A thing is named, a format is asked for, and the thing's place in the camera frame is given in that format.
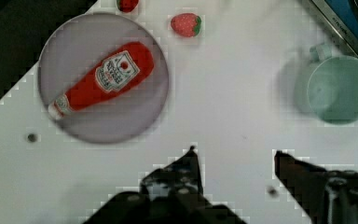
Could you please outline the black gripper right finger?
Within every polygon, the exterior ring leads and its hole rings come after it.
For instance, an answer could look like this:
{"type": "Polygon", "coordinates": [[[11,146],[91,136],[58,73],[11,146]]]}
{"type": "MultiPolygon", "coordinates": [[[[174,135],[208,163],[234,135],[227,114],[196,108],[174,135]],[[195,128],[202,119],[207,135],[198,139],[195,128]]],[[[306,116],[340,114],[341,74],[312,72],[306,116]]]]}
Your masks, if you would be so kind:
{"type": "Polygon", "coordinates": [[[312,224],[358,224],[358,172],[328,171],[277,151],[275,175],[312,224]]]}

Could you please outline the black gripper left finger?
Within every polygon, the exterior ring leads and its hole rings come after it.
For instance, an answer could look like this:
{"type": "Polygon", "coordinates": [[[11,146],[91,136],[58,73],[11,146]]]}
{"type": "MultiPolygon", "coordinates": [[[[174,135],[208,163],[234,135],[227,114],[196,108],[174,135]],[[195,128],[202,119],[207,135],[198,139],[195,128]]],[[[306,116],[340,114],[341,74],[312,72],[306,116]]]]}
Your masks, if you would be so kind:
{"type": "Polygon", "coordinates": [[[227,206],[203,196],[194,147],[140,183],[138,191],[113,196],[82,224],[247,224],[227,206]]]}

